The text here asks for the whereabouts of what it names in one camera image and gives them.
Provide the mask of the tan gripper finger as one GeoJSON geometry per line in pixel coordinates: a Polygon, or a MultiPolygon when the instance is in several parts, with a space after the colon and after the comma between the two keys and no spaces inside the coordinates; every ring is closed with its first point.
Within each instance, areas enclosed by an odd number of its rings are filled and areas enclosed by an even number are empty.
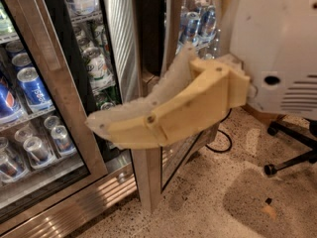
{"type": "Polygon", "coordinates": [[[250,78],[232,55],[200,59],[181,49],[151,93],[90,114],[86,125],[120,149],[171,145],[222,120],[247,102],[250,78]]]}

